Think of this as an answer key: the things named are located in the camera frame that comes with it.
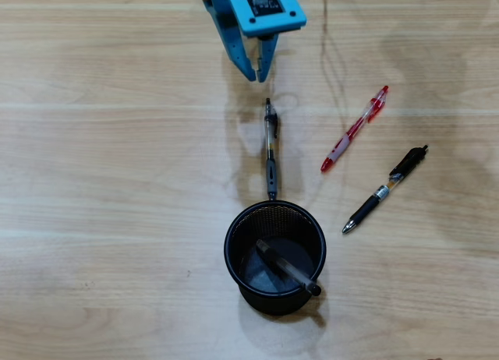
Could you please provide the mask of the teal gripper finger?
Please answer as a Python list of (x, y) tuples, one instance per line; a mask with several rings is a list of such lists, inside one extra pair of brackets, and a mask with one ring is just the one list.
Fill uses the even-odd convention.
[(214, 21), (228, 58), (249, 81), (255, 81), (256, 73), (246, 55), (232, 3), (230, 0), (203, 0), (203, 3)]
[(264, 83), (266, 81), (268, 73), (270, 72), (277, 42), (277, 34), (258, 38), (259, 56), (257, 79), (260, 83)]

